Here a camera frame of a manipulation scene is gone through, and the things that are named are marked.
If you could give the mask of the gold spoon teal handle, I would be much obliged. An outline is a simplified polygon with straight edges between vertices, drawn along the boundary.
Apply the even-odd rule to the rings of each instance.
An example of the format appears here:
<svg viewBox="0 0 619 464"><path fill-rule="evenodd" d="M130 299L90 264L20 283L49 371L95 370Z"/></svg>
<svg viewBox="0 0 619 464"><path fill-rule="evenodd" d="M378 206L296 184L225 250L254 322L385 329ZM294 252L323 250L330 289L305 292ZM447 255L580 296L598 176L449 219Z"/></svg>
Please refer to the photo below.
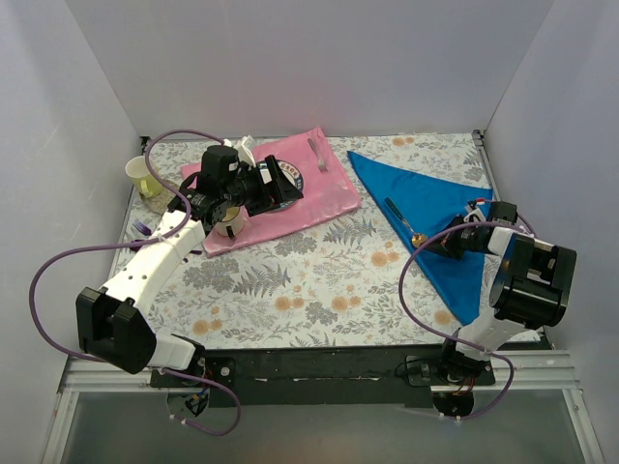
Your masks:
<svg viewBox="0 0 619 464"><path fill-rule="evenodd" d="M408 232L411 235L412 246L413 247L421 246L427 240L427 236L423 233L418 233L413 229L413 227L411 226L409 221L406 219L404 214L401 212L401 210L398 208L396 203L390 197L385 198L385 204L388 207L388 209L394 214L394 216L407 228Z"/></svg>

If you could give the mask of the blue cloth napkin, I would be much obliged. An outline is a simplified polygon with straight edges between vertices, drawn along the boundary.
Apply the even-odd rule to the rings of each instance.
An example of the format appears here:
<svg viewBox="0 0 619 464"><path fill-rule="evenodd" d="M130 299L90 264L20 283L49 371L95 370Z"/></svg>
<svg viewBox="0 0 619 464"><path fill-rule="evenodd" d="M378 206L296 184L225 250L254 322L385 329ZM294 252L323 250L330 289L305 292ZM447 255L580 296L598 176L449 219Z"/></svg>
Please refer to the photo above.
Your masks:
<svg viewBox="0 0 619 464"><path fill-rule="evenodd" d="M390 197L413 229L429 237L442 231L457 215L466 214L470 200L490 199L488 188L474 188L393 167L350 151L348 158L358 178L391 224L404 245L413 251L411 235L385 204ZM460 260L438 256L427 250L417 257L446 307L459 323L472 323L480 312L485 257L467 252Z"/></svg>

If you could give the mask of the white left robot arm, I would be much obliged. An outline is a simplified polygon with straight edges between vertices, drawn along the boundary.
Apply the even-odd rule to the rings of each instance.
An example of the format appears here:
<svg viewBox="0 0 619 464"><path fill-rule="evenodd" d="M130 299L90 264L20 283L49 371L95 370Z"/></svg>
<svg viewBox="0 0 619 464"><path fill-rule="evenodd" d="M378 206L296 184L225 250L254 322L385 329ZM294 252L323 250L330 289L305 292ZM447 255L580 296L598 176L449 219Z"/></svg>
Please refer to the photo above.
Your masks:
<svg viewBox="0 0 619 464"><path fill-rule="evenodd" d="M100 288L86 287L77 296L81 350L131 374L146 367L172 368L182 385L198 385L206 364L196 356L197 343L156 333L148 311L173 272L229 208L243 206L252 216L271 211L288 186L274 156L262 167L251 166L231 147L209 147L200 170L181 184L168 204L155 241L142 246Z"/></svg>

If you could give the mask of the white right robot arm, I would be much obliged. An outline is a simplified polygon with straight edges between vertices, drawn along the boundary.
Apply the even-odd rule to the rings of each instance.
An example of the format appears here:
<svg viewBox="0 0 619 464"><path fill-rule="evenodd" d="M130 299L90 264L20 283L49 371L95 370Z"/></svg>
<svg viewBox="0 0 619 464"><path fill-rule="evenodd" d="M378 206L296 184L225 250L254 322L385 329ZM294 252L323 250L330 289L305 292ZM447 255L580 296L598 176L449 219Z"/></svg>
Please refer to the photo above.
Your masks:
<svg viewBox="0 0 619 464"><path fill-rule="evenodd" d="M512 203L471 200L466 211L448 226L469 226L446 234L427 251L456 260L482 253L499 257L501 263L489 291L490 309L454 333L459 341L443 343L438 374L454 385L489 369L489 354L512 336L561 321L577 259L570 248L544 242L531 232L516 232L518 213Z"/></svg>

